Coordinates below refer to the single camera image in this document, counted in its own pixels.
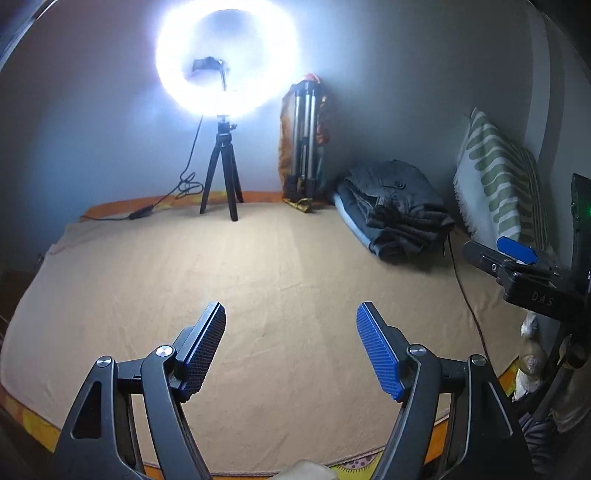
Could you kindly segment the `gloved right hand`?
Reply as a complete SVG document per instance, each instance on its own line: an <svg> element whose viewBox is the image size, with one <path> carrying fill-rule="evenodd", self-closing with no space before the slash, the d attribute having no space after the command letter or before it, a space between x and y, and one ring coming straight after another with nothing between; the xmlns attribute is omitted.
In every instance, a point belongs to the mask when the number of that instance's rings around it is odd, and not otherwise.
<svg viewBox="0 0 591 480"><path fill-rule="evenodd" d="M520 327L520 353L513 401L518 412L550 415L557 430L567 433L590 415L590 363L576 368L566 359L561 324L530 311Z"/></svg>

